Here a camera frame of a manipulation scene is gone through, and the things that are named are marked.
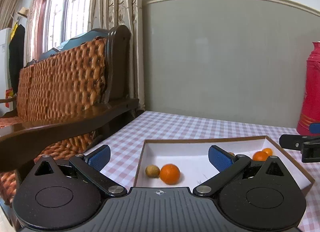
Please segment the orange tangerine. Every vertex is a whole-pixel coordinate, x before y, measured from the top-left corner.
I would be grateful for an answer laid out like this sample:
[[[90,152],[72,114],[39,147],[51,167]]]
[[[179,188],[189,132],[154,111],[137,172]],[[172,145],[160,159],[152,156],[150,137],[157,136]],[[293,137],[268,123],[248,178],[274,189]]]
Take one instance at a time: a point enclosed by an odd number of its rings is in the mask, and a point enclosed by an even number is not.
[[[174,164],[165,164],[159,174],[160,179],[168,185],[175,185],[181,177],[179,168]]]

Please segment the red thermos flask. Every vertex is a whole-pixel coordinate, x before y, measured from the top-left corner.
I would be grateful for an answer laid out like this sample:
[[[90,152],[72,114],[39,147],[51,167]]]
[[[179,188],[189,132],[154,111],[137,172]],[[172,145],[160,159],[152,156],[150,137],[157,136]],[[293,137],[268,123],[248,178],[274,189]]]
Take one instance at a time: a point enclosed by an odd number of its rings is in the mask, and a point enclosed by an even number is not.
[[[306,61],[304,99],[300,112],[297,132],[312,135],[310,124],[319,123],[319,41],[313,42],[314,49]]]

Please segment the small orange in box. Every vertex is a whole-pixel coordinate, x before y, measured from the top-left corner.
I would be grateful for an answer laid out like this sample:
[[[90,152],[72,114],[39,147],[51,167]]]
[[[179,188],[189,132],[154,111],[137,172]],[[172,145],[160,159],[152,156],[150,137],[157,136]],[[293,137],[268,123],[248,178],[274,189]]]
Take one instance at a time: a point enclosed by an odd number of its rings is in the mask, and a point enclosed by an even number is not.
[[[253,155],[252,159],[253,159],[254,161],[262,161],[262,162],[264,162],[264,161],[267,160],[268,157],[269,157],[269,154],[268,154],[268,153],[266,153],[266,152],[264,152],[264,151],[257,151],[257,152]]]
[[[272,156],[273,155],[273,150],[271,149],[271,148],[264,148],[263,150],[262,150],[262,152],[264,153],[264,155],[266,156],[266,157],[269,157],[269,156]]]

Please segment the pink checkered tablecloth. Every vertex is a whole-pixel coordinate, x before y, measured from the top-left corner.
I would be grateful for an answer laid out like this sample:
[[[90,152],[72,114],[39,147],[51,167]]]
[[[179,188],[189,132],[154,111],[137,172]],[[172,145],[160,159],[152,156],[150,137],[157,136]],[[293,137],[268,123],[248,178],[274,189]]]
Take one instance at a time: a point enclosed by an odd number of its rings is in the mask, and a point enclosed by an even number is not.
[[[146,139],[210,139],[268,136],[278,142],[296,129],[146,111],[102,141],[111,148],[111,160],[101,173],[130,188]]]

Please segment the white shallow cardboard box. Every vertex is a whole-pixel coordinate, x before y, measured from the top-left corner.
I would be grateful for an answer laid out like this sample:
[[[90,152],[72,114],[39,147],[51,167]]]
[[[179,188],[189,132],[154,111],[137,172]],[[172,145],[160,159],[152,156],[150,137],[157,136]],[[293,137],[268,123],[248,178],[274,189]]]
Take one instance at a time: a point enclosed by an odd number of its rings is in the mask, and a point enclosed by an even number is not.
[[[176,186],[195,188],[219,173],[209,162],[208,151],[212,145],[217,145],[224,151],[244,154],[248,157],[252,157],[254,153],[264,148],[270,148],[273,155],[281,159],[304,195],[308,194],[315,183],[315,179],[274,140],[268,136],[253,136],[216,139],[147,139],[142,148],[133,185],[147,188],[168,187],[160,178],[149,178],[145,168],[149,165],[162,168],[165,164],[174,164],[181,172],[180,181]]]

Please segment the brown nut fruit in box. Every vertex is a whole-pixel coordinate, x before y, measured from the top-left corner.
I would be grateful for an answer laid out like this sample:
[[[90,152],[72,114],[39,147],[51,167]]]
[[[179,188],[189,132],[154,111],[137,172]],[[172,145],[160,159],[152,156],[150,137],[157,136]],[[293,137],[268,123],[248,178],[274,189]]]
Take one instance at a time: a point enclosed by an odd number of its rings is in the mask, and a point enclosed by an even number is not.
[[[145,168],[145,174],[149,178],[158,178],[160,176],[160,168],[156,165],[148,165]]]

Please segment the dark wooden sofa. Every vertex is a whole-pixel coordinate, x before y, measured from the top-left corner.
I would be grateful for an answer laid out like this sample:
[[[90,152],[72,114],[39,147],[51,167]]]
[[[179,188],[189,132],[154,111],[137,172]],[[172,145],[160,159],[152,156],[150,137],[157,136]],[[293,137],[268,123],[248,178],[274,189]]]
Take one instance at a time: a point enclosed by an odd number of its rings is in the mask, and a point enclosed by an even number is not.
[[[1,172],[15,171],[39,157],[48,146],[95,132],[138,106],[138,99],[129,97],[127,80],[130,35],[129,29],[120,25],[105,37],[108,67],[99,103],[56,119],[25,121],[1,128]]]

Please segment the black hanging coat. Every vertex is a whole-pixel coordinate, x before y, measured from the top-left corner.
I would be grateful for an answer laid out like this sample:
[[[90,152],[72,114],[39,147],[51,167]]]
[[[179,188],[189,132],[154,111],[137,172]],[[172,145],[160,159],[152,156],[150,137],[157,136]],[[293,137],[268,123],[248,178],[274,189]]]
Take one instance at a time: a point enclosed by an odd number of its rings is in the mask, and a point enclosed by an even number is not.
[[[18,91],[20,70],[23,68],[25,28],[18,25],[9,44],[9,73],[13,93]]]

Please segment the straw hat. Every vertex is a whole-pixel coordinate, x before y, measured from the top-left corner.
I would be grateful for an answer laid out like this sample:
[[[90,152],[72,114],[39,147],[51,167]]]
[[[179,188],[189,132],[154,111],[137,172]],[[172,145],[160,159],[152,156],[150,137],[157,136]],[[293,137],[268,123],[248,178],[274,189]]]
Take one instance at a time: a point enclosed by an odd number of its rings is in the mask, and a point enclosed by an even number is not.
[[[22,7],[22,8],[17,12],[17,14],[18,14],[19,16],[22,16],[22,17],[25,17],[25,18],[28,17],[28,13],[29,13],[29,9],[28,9],[28,8],[25,8],[25,7]]]

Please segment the beige curtain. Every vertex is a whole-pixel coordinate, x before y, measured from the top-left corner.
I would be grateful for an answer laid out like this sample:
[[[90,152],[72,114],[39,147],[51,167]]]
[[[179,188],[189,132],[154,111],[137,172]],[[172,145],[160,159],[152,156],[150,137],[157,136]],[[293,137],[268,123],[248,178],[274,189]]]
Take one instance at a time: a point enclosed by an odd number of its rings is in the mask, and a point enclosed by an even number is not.
[[[145,109],[143,65],[143,6],[142,0],[91,0],[88,29],[111,29],[125,25],[131,32],[129,50],[129,95],[139,99]]]

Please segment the window with frame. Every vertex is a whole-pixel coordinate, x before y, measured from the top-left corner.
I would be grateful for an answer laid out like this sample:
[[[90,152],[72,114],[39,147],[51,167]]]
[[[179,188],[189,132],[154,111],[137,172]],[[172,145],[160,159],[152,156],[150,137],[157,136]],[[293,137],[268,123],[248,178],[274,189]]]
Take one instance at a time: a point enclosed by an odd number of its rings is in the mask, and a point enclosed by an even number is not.
[[[87,32],[91,0],[43,0],[39,53]]]

